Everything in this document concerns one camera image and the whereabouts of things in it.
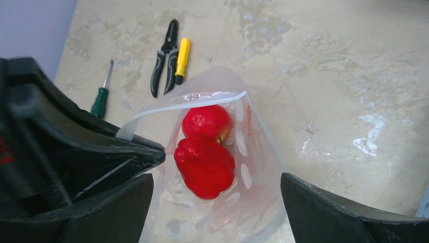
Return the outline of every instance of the plastic bag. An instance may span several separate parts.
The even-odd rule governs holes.
[[[247,89],[233,71],[214,67],[144,107],[118,131],[118,138],[130,140],[144,116],[178,111],[167,159],[154,173],[140,242],[265,242],[283,224],[280,177],[285,170]],[[216,199],[202,200],[185,186],[172,155],[183,138],[181,122],[188,110],[214,104],[225,107],[233,119],[226,145],[235,158],[235,179]]]

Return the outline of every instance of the yellow handle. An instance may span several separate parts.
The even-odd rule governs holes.
[[[183,38],[182,42],[180,43],[175,76],[185,76],[185,68],[188,64],[189,49],[191,49],[191,41],[188,38]]]

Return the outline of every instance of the green screwdriver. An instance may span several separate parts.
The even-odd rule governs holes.
[[[110,75],[112,74],[112,68],[113,60],[110,60],[109,72],[107,73],[103,86],[98,89],[98,95],[95,98],[95,102],[91,108],[91,114],[101,119],[103,119],[104,115],[106,114],[107,95],[109,94],[109,90],[106,87],[110,80]]]

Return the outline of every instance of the marble surface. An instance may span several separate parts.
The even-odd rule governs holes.
[[[187,78],[222,65],[256,87],[289,172],[414,215],[429,182],[427,13],[419,0],[79,0],[56,85],[90,110],[113,58],[106,119],[122,126],[156,102],[149,79],[176,18]],[[143,135],[165,144],[170,123]],[[269,242],[293,242],[287,221]]]

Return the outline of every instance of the pliers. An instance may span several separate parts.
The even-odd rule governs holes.
[[[161,78],[162,69],[164,68],[165,56],[169,54],[167,66],[167,83],[165,84],[164,94],[170,92],[175,85],[175,71],[177,66],[177,56],[179,49],[177,48],[177,33],[179,23],[176,19],[170,22],[168,32],[165,36],[165,43],[161,47],[161,51],[157,51],[156,65],[153,69],[150,80],[150,91],[153,97],[158,96],[158,85]]]

